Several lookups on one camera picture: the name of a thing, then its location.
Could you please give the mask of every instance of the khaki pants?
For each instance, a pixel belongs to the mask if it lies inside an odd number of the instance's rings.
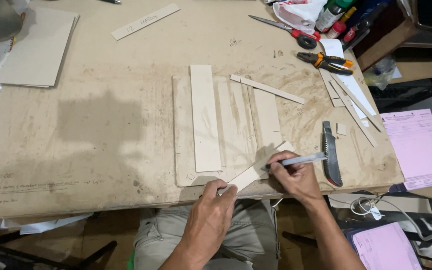
[[[157,270],[180,242],[191,206],[141,210],[134,238],[134,270]],[[237,200],[231,226],[213,259],[252,263],[254,270],[278,269],[276,211],[269,200]]]

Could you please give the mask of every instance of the stack of cardboard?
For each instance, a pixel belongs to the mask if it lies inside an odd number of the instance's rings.
[[[21,32],[0,71],[0,83],[51,87],[79,15],[30,3]]]

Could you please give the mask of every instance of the table surface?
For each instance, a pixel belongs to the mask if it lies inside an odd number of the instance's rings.
[[[54,88],[3,87],[0,217],[197,200],[203,186],[175,185],[171,84],[172,76],[188,76],[196,64],[212,65],[214,76],[250,75],[304,98],[301,105],[276,97],[282,138],[301,155],[321,151],[322,121],[331,122],[335,135],[336,123],[346,125],[347,135],[336,140],[344,186],[329,184],[317,163],[323,192],[404,181],[387,133],[370,126],[379,144],[372,147],[348,111],[333,107],[319,71],[295,58],[304,50],[291,35],[247,16],[271,18],[260,1],[178,0],[180,11],[119,41],[112,31],[173,1],[35,1],[81,18]],[[358,67],[355,77],[375,107]],[[281,192],[270,179],[238,195]]]

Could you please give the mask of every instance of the pink form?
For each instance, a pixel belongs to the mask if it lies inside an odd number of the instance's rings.
[[[397,222],[353,235],[367,270],[421,270],[410,241]]]
[[[397,160],[413,190],[432,186],[432,114],[430,109],[382,113]]]

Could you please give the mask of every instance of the plastic bag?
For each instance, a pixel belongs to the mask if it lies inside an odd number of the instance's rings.
[[[273,4],[276,16],[294,29],[314,34],[316,20],[327,0],[288,0]]]
[[[364,81],[368,86],[377,87],[382,91],[393,79],[395,68],[396,61],[393,55],[388,55],[363,72]]]

